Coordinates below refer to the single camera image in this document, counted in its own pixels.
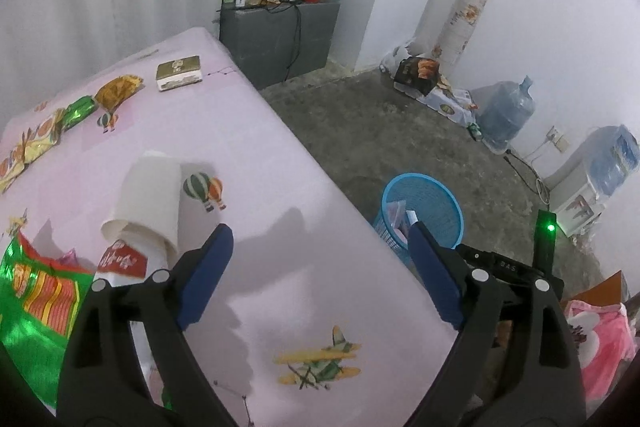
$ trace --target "green candy wrapper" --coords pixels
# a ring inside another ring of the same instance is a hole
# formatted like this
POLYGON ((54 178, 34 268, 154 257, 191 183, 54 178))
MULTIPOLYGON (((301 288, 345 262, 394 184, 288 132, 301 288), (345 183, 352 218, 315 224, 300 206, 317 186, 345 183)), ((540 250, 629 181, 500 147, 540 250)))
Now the green candy wrapper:
POLYGON ((80 123, 92 112, 98 108, 98 104, 90 96, 83 96, 79 100, 76 100, 69 107, 66 108, 66 112, 62 117, 62 129, 71 129, 77 123, 80 123))
POLYGON ((93 275, 41 257, 18 232, 0 264, 0 341, 33 392, 56 407, 66 344, 93 275))

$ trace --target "pink plastic bag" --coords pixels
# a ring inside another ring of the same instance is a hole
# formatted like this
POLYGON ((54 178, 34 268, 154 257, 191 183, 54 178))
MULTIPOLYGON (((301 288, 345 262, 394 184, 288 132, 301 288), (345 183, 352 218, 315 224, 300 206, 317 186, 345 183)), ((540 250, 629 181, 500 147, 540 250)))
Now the pink plastic bag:
POLYGON ((636 354, 626 308, 622 304, 596 307, 571 301, 564 315, 578 348, 586 399, 599 399, 607 394, 620 360, 636 354))

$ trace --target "orange chip bag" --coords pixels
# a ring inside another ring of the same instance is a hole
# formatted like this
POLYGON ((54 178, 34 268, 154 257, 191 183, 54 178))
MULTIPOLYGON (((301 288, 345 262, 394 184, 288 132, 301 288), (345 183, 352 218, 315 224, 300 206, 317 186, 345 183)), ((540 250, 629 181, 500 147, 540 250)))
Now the orange chip bag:
POLYGON ((27 132, 24 144, 24 162, 28 165, 51 149, 60 140, 60 121, 64 109, 57 109, 49 118, 27 132))
POLYGON ((104 84, 95 94, 94 99, 110 114, 120 104, 132 96, 142 84, 142 78, 133 74, 124 74, 104 84))
POLYGON ((0 163, 0 191, 7 190, 22 171, 24 171, 24 136, 9 156, 0 163))

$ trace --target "snack bag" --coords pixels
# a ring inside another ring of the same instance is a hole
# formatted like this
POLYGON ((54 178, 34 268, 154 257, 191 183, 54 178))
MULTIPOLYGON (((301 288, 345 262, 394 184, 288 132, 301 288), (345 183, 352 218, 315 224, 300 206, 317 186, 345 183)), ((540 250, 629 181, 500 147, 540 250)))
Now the snack bag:
POLYGON ((2 163, 0 163, 0 192, 7 190, 24 171, 24 136, 2 163))
POLYGON ((413 87, 426 96, 440 80, 440 64, 431 58, 406 58, 400 62, 394 80, 398 84, 413 87))
POLYGON ((97 103, 90 96, 83 96, 66 108, 62 117, 62 130, 71 129, 98 109, 97 103))
POLYGON ((81 267, 39 256, 21 232, 0 264, 0 341, 33 392, 54 408, 66 343, 92 280, 81 267))
POLYGON ((27 132, 24 146, 24 162, 28 165, 51 149, 60 140, 60 120, 64 109, 57 109, 35 130, 27 132))
POLYGON ((94 99, 110 114, 120 104, 132 96, 142 84, 142 78, 133 74, 124 74, 104 84, 95 94, 94 99))
POLYGON ((636 355, 634 332, 629 328, 623 304, 591 306, 569 301, 564 316, 578 350, 587 401, 603 398, 621 360, 636 355))

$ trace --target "paper cup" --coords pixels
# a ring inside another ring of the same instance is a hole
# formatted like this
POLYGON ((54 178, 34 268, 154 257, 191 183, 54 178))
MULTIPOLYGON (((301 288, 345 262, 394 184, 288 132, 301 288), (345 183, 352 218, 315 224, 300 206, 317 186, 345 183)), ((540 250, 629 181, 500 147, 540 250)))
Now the paper cup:
POLYGON ((111 219, 102 224, 104 238, 114 242, 127 225, 138 225, 162 237, 169 258, 175 259, 181 176, 175 158, 155 151, 144 153, 129 169, 111 219))

